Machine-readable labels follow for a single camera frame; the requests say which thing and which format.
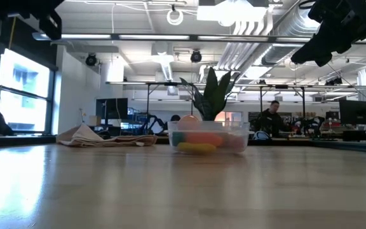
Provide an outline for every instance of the security camera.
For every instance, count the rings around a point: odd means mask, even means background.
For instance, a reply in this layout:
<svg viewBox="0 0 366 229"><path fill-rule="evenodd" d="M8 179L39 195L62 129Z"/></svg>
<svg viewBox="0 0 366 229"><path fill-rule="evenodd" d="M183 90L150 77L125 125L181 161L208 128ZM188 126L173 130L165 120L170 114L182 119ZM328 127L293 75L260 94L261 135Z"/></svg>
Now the security camera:
<svg viewBox="0 0 366 229"><path fill-rule="evenodd" d="M190 58L192 63L198 63L201 61L201 53L199 50L195 50L193 51L193 53L191 54L191 58Z"/></svg>
<svg viewBox="0 0 366 229"><path fill-rule="evenodd" d="M97 66L99 61L98 59L95 57L95 53L89 53L88 57L86 58L86 65L90 66L90 67L94 67Z"/></svg>

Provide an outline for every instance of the yellow object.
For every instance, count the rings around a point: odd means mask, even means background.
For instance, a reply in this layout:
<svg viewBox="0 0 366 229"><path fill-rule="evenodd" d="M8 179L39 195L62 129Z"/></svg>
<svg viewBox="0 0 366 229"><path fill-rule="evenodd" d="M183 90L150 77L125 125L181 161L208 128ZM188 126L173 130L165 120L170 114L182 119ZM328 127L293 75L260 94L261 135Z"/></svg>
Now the yellow object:
<svg viewBox="0 0 366 229"><path fill-rule="evenodd" d="M177 149L185 153L214 153L217 150L212 144L192 144L186 142L179 143Z"/></svg>

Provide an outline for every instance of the ceiling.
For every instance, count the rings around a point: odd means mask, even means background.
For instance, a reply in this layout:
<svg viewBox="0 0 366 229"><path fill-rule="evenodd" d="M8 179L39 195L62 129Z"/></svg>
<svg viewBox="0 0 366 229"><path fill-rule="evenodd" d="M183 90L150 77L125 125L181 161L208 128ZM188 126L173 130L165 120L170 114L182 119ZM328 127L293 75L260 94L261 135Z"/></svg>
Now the ceiling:
<svg viewBox="0 0 366 229"><path fill-rule="evenodd" d="M294 5L296 0L282 0L283 6L275 7L273 14L273 24L280 24L278 20ZM196 10L198 0L186 0L186 6L177 6L178 9ZM154 6L134 4L120 6L115 4L86 4L83 1L65 1L58 8L57 12L63 21L63 33L134 33L134 34L232 34L234 26L223 27L218 22L199 21L196 16L184 13L183 22L180 25L171 25L166 21L167 9L170 6ZM31 26L37 28L34 19L25 20ZM217 63L227 43L213 42L170 42L173 46L175 62L170 64L173 72L199 73L202 64ZM125 76L128 81L134 81L139 76L154 76L161 71L159 63L151 61L151 48L153 42L150 41L78 41L64 43L77 49L84 46L117 46L128 62L125 68ZM191 52L200 50L203 59L200 64L193 64L190 61ZM81 60L85 59L87 53L76 54ZM97 56L103 62L110 61L111 53L98 53ZM326 76L335 70L341 70L343 76L350 82L356 83L359 68L365 67L366 46L354 46L342 55L334 55L331 67L317 67L315 63L308 62L302 66L294 66L289 58L272 68L270 77L265 78L267 83L317 83L318 78Z"/></svg>

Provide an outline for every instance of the table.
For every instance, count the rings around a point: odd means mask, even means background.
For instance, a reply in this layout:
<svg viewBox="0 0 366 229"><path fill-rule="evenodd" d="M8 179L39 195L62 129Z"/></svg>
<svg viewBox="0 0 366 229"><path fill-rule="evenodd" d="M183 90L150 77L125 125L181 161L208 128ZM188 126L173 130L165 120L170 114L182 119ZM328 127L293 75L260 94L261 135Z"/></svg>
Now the table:
<svg viewBox="0 0 366 229"><path fill-rule="evenodd" d="M366 153L1 148L0 228L366 228Z"/></svg>

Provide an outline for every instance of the window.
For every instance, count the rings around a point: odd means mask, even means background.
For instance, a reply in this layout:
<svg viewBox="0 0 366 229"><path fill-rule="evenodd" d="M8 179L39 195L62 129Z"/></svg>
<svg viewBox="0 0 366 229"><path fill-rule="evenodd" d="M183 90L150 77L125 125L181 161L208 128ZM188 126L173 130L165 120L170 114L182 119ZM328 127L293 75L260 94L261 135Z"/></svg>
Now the window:
<svg viewBox="0 0 366 229"><path fill-rule="evenodd" d="M51 71L11 50L0 63L0 112L17 132L50 133Z"/></svg>

